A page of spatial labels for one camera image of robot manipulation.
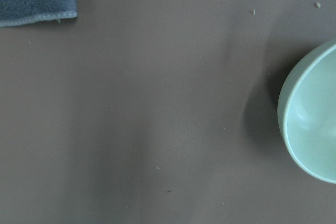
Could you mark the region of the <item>mint green bowl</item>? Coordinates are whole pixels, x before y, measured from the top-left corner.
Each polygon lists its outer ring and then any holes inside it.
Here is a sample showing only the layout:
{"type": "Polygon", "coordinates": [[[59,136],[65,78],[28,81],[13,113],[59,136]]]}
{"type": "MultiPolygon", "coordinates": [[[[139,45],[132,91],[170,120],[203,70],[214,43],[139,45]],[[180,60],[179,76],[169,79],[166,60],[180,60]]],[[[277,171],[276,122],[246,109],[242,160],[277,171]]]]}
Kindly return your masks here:
{"type": "Polygon", "coordinates": [[[316,47],[290,71],[277,105],[282,139],[309,175],[335,183],[335,40],[316,47]]]}

